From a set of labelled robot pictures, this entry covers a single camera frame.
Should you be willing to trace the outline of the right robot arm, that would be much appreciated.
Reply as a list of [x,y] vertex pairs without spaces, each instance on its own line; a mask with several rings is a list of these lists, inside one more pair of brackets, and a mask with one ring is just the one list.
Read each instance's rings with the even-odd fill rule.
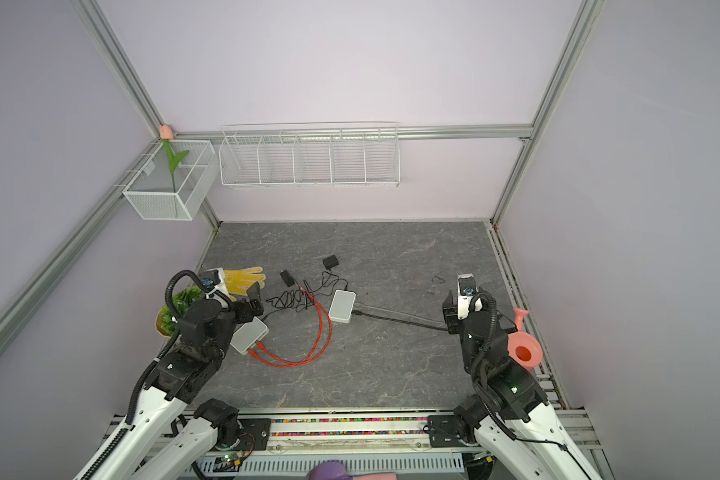
[[495,298],[467,289],[442,304],[450,334],[459,336],[475,394],[454,410],[461,440],[478,445],[517,479],[599,479],[569,435],[536,377],[510,354]]

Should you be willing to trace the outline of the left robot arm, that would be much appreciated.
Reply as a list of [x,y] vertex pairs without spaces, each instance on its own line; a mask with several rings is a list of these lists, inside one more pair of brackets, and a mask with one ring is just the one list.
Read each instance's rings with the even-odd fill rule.
[[177,479],[217,446],[240,444],[235,407],[209,400],[187,422],[180,417],[218,372],[235,331],[263,313],[260,283],[229,293],[222,269],[181,270],[164,303],[176,325],[140,374],[126,414],[78,472],[80,479]]

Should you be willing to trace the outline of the black power adapter with cable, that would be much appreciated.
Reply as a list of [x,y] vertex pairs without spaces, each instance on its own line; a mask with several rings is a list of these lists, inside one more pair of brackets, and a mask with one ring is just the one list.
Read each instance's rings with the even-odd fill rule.
[[315,305],[312,292],[299,284],[288,270],[282,270],[280,277],[287,289],[280,295],[266,300],[270,307],[275,311],[293,310],[301,312]]

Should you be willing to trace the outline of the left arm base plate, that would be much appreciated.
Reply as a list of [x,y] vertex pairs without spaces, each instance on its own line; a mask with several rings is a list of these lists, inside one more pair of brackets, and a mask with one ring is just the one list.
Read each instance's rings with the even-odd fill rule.
[[218,451],[257,452],[267,448],[272,420],[264,417],[235,418],[218,428],[215,449]]

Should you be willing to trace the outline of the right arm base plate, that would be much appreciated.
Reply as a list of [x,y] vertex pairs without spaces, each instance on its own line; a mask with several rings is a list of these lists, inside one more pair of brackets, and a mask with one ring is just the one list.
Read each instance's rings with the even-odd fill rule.
[[478,447],[475,430],[480,421],[459,414],[436,414],[427,417],[422,431],[434,448]]

